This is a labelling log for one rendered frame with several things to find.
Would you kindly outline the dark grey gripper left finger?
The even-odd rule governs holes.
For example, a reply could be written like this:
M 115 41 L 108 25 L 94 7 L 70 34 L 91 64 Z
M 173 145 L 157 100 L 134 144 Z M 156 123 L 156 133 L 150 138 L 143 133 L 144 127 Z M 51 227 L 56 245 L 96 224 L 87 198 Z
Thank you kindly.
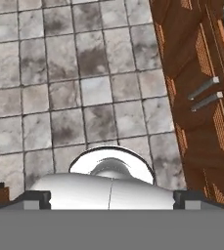
M 14 210 L 50 210 L 51 192 L 48 190 L 28 190 L 10 202 L 6 208 Z

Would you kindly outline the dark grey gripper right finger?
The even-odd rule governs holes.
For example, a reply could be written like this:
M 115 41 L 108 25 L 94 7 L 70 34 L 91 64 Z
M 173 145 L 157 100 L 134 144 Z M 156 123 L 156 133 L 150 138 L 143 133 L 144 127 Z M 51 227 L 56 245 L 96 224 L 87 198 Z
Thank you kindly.
M 221 208 L 219 203 L 208 200 L 201 192 L 194 190 L 175 190 L 174 209 L 207 210 Z

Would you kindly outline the brown wooden cupboard door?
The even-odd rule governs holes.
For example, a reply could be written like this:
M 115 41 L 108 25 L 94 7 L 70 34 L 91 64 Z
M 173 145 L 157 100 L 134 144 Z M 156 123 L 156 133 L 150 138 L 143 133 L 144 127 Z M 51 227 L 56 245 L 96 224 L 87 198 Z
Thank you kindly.
M 172 107 L 185 181 L 187 188 L 224 204 L 223 98 L 192 112 L 198 102 L 176 98 Z
M 214 76 L 219 83 L 193 101 L 221 91 L 224 75 L 218 59 L 207 14 L 198 0 L 150 0 L 160 59 L 171 106 L 176 98 L 188 100 L 205 81 Z

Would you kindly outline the white rounded object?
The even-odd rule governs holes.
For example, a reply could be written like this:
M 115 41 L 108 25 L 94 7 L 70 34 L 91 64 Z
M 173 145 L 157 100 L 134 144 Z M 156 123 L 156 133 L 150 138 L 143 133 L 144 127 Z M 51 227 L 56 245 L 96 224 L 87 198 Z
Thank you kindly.
M 66 173 L 47 174 L 32 190 L 51 192 L 53 210 L 171 210 L 170 189 L 154 184 L 154 172 L 123 146 L 96 146 L 80 153 Z

